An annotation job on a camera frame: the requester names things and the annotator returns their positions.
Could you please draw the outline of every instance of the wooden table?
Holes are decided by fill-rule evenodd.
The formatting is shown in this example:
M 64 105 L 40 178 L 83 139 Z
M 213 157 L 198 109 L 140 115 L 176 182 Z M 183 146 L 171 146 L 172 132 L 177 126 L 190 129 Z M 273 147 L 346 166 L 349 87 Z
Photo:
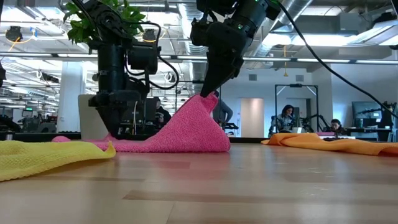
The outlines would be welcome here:
M 234 144 L 118 154 L 0 183 L 1 224 L 398 222 L 398 158 Z

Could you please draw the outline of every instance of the yellow towel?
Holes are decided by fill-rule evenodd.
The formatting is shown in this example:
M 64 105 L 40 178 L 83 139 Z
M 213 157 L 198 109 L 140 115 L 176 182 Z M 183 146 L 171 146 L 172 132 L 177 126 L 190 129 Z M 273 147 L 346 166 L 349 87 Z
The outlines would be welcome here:
M 65 164 L 89 159 L 109 159 L 116 151 L 102 151 L 89 142 L 0 142 L 0 182 L 38 174 Z
M 340 151 L 376 156 L 380 152 L 398 155 L 398 143 L 375 143 L 355 139 L 327 142 L 317 134 L 274 134 L 270 140 L 261 143 L 269 146 L 288 146 L 324 151 Z

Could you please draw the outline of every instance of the microfiber cloth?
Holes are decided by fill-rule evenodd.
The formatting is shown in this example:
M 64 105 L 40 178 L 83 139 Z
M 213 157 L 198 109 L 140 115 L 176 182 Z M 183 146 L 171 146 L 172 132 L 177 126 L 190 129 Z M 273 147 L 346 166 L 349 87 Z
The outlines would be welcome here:
M 116 154 L 110 144 L 105 152 L 89 142 L 0 142 L 0 182 L 38 174 L 65 164 L 109 159 Z
M 398 143 L 375 143 L 356 139 L 341 139 L 327 142 L 317 134 L 274 134 L 270 140 L 261 142 L 269 146 L 288 146 L 324 151 L 338 151 L 377 156 L 380 152 L 398 155 Z
M 112 141 L 118 152 L 226 152 L 231 143 L 225 132 L 210 117 L 218 100 L 214 94 L 206 98 L 191 97 L 155 136 L 145 141 L 104 140 L 89 141 L 101 149 L 108 148 Z M 53 141 L 69 141 L 57 137 Z

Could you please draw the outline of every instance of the column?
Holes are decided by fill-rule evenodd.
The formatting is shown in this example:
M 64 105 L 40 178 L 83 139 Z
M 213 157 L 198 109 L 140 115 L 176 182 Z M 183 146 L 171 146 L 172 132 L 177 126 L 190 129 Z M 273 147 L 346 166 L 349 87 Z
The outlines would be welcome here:
M 57 132 L 80 131 L 78 96 L 85 93 L 86 78 L 83 62 L 62 63 Z

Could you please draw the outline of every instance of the leaves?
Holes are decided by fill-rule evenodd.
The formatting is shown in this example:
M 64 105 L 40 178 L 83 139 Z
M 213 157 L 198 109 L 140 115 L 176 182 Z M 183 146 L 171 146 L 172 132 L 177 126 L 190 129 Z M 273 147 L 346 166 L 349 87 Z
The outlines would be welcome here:
M 108 5 L 110 8 L 118 11 L 118 7 L 121 6 L 118 0 L 100 0 L 103 4 Z M 128 0 L 123 0 L 123 6 L 120 12 L 120 15 L 123 20 L 129 22 L 138 23 L 143 20 L 146 16 L 140 13 L 138 7 L 129 6 Z M 99 40 L 100 37 L 98 33 L 95 32 L 95 28 L 90 23 L 90 21 L 86 18 L 86 16 L 81 13 L 79 8 L 74 3 L 67 3 L 66 8 L 69 12 L 65 13 L 63 18 L 63 22 L 71 17 L 72 15 L 77 15 L 81 20 L 70 21 L 70 25 L 72 29 L 68 31 L 68 38 L 72 42 L 72 44 L 77 43 L 86 43 L 89 44 L 92 40 Z M 144 29 L 139 24 L 126 24 L 126 29 L 132 36 L 139 34 L 140 32 L 144 32 Z

